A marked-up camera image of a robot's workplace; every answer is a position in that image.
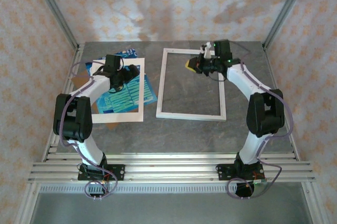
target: floral wallpaper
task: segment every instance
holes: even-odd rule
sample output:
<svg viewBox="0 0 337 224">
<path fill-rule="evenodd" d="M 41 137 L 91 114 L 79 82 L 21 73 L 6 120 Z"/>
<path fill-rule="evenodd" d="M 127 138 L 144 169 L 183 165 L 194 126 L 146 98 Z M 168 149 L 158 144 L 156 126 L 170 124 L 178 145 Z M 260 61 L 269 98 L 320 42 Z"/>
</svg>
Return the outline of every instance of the floral wallpaper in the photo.
<svg viewBox="0 0 337 224">
<path fill-rule="evenodd" d="M 267 52 L 293 111 L 300 156 L 313 161 L 324 206 L 335 223 L 337 0 L 297 0 Z"/>
<path fill-rule="evenodd" d="M 44 0 L 0 0 L 0 222 L 40 161 L 73 50 Z"/>
<path fill-rule="evenodd" d="M 260 40 L 285 0 L 56 0 L 79 43 Z"/>
</svg>

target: gray stone surface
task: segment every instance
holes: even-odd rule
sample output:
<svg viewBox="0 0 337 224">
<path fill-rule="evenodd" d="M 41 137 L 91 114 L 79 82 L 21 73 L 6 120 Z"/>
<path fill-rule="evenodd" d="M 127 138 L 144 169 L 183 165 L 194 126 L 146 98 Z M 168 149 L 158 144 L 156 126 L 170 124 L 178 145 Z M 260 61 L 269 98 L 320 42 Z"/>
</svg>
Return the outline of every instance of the gray stone surface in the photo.
<svg viewBox="0 0 337 224">
<path fill-rule="evenodd" d="M 84 47 L 82 60 L 93 60 L 134 48 L 138 57 L 145 58 L 145 73 L 158 92 L 163 48 L 199 49 L 201 41 L 184 42 L 91 42 Z M 245 63 L 260 81 L 273 86 L 264 51 L 260 42 L 240 42 L 252 51 Z M 242 58 L 246 51 L 231 44 L 233 57 Z M 185 68 L 190 55 L 169 54 L 166 68 L 163 111 L 218 115 L 219 85 L 204 75 Z M 246 113 L 248 102 L 232 83 L 225 82 L 225 122 L 190 121 L 156 118 L 156 103 L 144 107 L 144 122 L 120 123 L 113 130 L 96 124 L 93 137 L 105 153 L 121 152 L 237 152 L 248 134 Z M 289 152 L 288 139 L 270 141 L 265 151 Z M 58 152 L 73 152 L 61 146 Z"/>
</svg>

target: yellow object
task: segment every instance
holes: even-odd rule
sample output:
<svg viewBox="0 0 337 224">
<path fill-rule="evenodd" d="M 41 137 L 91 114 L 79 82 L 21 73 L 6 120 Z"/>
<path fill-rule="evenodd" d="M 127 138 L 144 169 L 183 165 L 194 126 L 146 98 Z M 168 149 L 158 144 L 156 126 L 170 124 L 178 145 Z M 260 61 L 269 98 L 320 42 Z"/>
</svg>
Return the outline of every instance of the yellow object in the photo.
<svg viewBox="0 0 337 224">
<path fill-rule="evenodd" d="M 192 69 L 192 68 L 189 67 L 189 63 L 190 63 L 190 60 L 188 60 L 188 61 L 186 62 L 185 67 L 186 67 L 187 69 L 191 70 L 192 72 L 196 73 L 196 71 L 195 71 L 194 69 Z"/>
</svg>

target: blue poster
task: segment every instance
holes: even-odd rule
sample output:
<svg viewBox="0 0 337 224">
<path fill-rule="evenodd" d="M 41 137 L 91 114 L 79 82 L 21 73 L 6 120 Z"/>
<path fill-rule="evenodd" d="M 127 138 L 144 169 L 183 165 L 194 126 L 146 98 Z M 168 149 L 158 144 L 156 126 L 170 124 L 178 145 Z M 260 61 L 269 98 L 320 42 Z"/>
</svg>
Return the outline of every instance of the blue poster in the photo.
<svg viewBox="0 0 337 224">
<path fill-rule="evenodd" d="M 119 52 L 115 55 L 122 56 L 123 58 L 136 58 L 137 53 L 134 49 L 129 49 L 125 52 Z M 91 63 L 87 64 L 87 70 L 91 68 Z M 124 84 L 123 89 L 118 93 L 104 93 L 96 101 L 98 112 L 100 114 L 107 113 L 125 113 L 138 108 L 138 99 L 139 99 L 139 81 L 140 77 L 137 76 L 132 79 L 129 83 Z M 151 83 L 145 75 L 144 78 L 144 105 L 151 104 L 157 101 L 156 94 L 151 86 Z"/>
</svg>

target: empty picture frame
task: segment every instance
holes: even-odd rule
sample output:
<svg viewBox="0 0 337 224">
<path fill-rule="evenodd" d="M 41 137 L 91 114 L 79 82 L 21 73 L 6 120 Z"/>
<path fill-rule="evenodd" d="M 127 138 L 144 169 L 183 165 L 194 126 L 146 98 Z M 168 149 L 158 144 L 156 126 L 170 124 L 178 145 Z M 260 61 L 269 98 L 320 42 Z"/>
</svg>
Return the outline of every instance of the empty picture frame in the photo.
<svg viewBox="0 0 337 224">
<path fill-rule="evenodd" d="M 140 66 L 140 81 L 139 81 L 139 100 L 138 100 L 138 112 L 128 113 L 109 113 L 109 114 L 92 114 L 93 123 L 125 123 L 144 120 L 144 75 L 145 75 L 145 60 L 144 58 L 124 58 L 124 66 L 127 65 L 139 65 Z M 95 62 L 101 62 L 105 64 L 105 59 L 95 60 L 90 69 L 90 74 L 98 70 L 101 64 Z"/>
<path fill-rule="evenodd" d="M 226 121 L 225 85 L 224 85 L 224 78 L 223 78 L 222 74 L 219 74 L 220 115 L 196 115 L 196 114 L 180 114 L 180 113 L 162 112 L 165 72 L 166 72 L 166 63 L 167 63 L 167 54 L 168 53 L 199 55 L 200 51 L 197 50 L 197 49 L 164 48 L 162 70 L 161 70 L 161 73 L 160 73 L 160 83 L 159 83 L 159 93 L 158 93 L 156 117 L 157 118 L 165 118 L 165 119 L 182 119 L 182 120 Z"/>
</svg>

